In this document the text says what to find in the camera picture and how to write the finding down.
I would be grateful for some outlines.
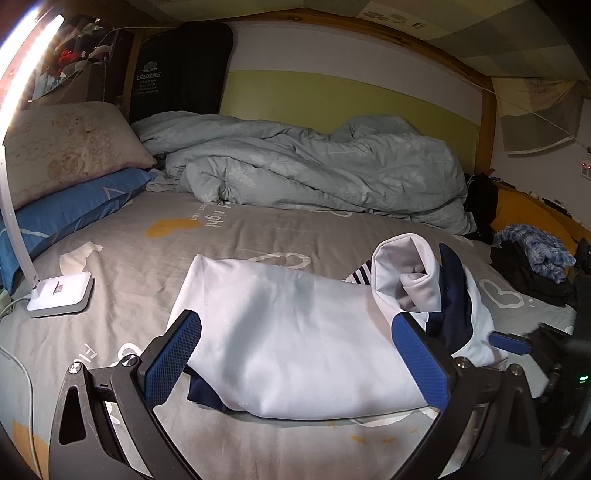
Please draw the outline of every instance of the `metal screw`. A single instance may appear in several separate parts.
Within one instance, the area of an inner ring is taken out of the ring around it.
[[[511,372],[513,375],[523,375],[523,369],[517,364],[509,365],[509,372]]]
[[[456,358],[456,365],[460,368],[470,368],[470,361],[465,356]]]
[[[70,368],[68,369],[68,371],[72,375],[74,375],[74,374],[78,373],[81,369],[82,369],[82,364],[80,362],[74,362],[73,364],[70,365]]]
[[[130,353],[129,355],[125,355],[121,359],[121,363],[124,367],[132,367],[138,362],[138,356]]]

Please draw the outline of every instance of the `wall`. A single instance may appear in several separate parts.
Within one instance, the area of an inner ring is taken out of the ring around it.
[[[395,44],[316,25],[233,22],[230,70],[321,73],[441,106],[480,124],[482,94],[451,70]]]
[[[577,139],[591,145],[591,100],[584,101]],[[584,227],[591,229],[591,181],[579,173],[584,153],[584,148],[573,142],[544,154],[509,157],[503,149],[497,120],[491,167],[495,176],[518,190],[559,200]]]

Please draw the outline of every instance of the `gray bed sheet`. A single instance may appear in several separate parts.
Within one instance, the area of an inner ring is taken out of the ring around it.
[[[47,445],[57,395],[68,365],[107,367],[141,352],[165,331],[169,312],[196,254],[239,258],[346,278],[383,240],[415,232],[453,248],[479,284],[498,330],[523,333],[539,322],[566,329],[574,311],[515,292],[488,265],[489,247],[442,229],[365,213],[308,212],[200,203],[188,193],[145,192],[119,212],[79,230],[40,255],[43,277],[90,271],[95,286],[87,309],[76,315],[32,319],[25,302],[0,322],[0,344],[28,370],[34,387],[37,455],[47,478]],[[17,295],[27,293],[21,284]],[[525,366],[534,393],[544,377]],[[30,458],[27,382],[0,355],[0,421]],[[207,478],[390,478],[432,422],[427,410],[379,419],[297,422],[227,415],[185,399],[187,375],[156,413],[187,460]],[[144,470],[116,406],[115,430],[132,464]]]

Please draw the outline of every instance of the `power cord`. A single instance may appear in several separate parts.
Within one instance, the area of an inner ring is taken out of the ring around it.
[[[25,295],[24,297],[21,297],[19,299],[13,300],[12,302],[10,302],[8,305],[6,305],[2,311],[0,312],[0,319],[4,318],[6,315],[8,315],[10,312],[8,311],[10,309],[10,307],[12,307],[14,304],[18,303],[21,300],[31,300],[31,294],[29,295]]]
[[[2,312],[0,313],[0,319],[7,315],[8,310],[18,303],[21,300],[30,300],[31,294],[25,295],[19,299],[13,300],[10,302]],[[25,366],[21,363],[21,361],[15,357],[12,353],[6,350],[2,345],[0,345],[0,351],[2,351],[8,358],[10,358],[13,362],[15,362],[18,367],[22,370],[27,377],[28,388],[29,388],[29,414],[28,414],[28,428],[29,428],[29,448],[31,449],[31,457],[33,458],[33,466],[35,467],[35,473],[38,475],[39,478],[43,478],[41,475],[41,468],[39,467],[39,458],[37,457],[37,450],[35,449],[35,441],[34,441],[34,432],[33,432],[33,382],[31,381],[31,377],[29,376],[29,372]]]

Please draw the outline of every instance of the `wooden bed frame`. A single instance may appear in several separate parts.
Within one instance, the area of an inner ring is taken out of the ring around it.
[[[66,7],[73,7],[74,0],[61,0],[61,3]],[[78,10],[92,10],[86,13],[101,14],[111,12],[110,21],[123,27],[124,25],[145,26],[146,28],[136,28],[130,30],[134,33],[134,40],[131,46],[129,55],[129,62],[126,67],[125,87],[124,87],[124,113],[129,112],[129,100],[131,98],[131,90],[134,79],[135,65],[137,63],[139,49],[142,43],[150,36],[162,32],[162,27],[176,27],[179,22],[174,20],[167,21],[167,19],[150,19],[149,17],[131,5],[127,5],[125,18],[113,18],[113,12],[109,7],[112,7],[113,0],[87,0],[77,1],[76,6]],[[297,8],[291,10],[282,10],[275,12],[266,12],[255,15],[247,15],[244,17],[233,17],[220,19],[218,21],[290,21],[301,22],[306,24],[321,25],[325,27],[340,28],[341,30],[349,30],[371,37],[379,38],[392,42],[401,47],[408,48],[413,52],[423,55],[431,60],[434,60],[441,65],[453,70],[458,75],[464,77],[467,81],[482,89],[482,113],[480,116],[480,129],[478,137],[478,146],[475,155],[475,173],[488,173],[491,169],[491,157],[493,143],[495,139],[496,126],[496,96],[494,94],[494,87],[492,80],[487,75],[469,67],[462,61],[453,57],[442,49],[429,44],[419,38],[413,37],[405,32],[395,30],[384,25],[363,20],[360,18],[343,17],[341,15],[334,15],[330,13],[320,12],[309,8]],[[545,203],[539,202],[545,210],[547,210],[553,217],[555,217],[571,234],[571,236],[578,242],[582,237],[591,240],[591,232],[582,227],[566,215],[557,212],[548,207]]]
[[[395,30],[384,25],[380,25],[361,18],[343,17],[310,8],[297,8],[291,10],[281,10],[277,12],[266,12],[255,15],[246,15],[244,17],[224,18],[216,21],[291,21],[301,22],[312,25],[321,25],[324,27],[340,28],[349,30],[371,37],[379,38],[392,42],[401,47],[408,48],[413,52],[434,60],[441,65],[453,70],[455,73],[464,77],[470,83],[482,89],[482,114],[480,116],[480,128],[478,136],[478,146],[475,154],[475,173],[487,173],[491,168],[492,147],[495,139],[496,125],[496,96],[491,78],[469,67],[457,58],[442,49],[435,47],[426,41],[413,37],[407,33]],[[124,90],[124,111],[129,110],[129,99],[134,78],[135,63],[139,48],[144,40],[149,36],[159,33],[161,30],[134,30],[136,39],[131,49],[128,69],[126,72],[126,82]]]

